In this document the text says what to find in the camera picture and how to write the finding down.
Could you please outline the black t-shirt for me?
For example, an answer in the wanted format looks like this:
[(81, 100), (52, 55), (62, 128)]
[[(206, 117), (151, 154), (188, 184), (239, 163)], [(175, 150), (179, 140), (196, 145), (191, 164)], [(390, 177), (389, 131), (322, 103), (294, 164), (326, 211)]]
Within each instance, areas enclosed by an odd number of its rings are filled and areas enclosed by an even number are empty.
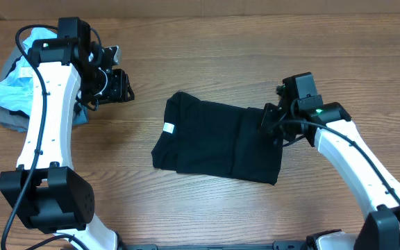
[(151, 152), (153, 166), (275, 185), (283, 147), (258, 130), (262, 116), (258, 108), (177, 92), (166, 102), (162, 133)]

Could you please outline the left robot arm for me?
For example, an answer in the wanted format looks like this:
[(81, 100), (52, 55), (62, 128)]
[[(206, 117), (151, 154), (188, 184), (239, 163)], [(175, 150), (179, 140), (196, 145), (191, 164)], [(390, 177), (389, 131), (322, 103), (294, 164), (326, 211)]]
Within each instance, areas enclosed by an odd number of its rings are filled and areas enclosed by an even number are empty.
[(19, 219), (75, 249), (124, 249), (96, 216), (92, 186), (74, 171), (71, 136), (76, 104), (96, 110), (135, 95), (119, 68), (119, 47), (92, 40), (95, 30), (78, 17), (60, 18), (56, 32), (23, 53), (33, 69), (33, 102), (16, 168), (0, 174), (0, 192), (12, 207), (7, 225)]

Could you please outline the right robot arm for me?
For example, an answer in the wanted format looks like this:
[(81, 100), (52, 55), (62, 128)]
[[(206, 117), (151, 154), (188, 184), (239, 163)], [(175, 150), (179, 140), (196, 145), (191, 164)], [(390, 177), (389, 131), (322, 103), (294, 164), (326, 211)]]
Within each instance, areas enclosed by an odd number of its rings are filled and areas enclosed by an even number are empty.
[(284, 78), (276, 93), (279, 103), (264, 107), (262, 134), (284, 147), (306, 139), (343, 178), (364, 218), (359, 234), (315, 233), (301, 249), (400, 249), (400, 182), (365, 144), (350, 114), (338, 102), (323, 102), (310, 72)]

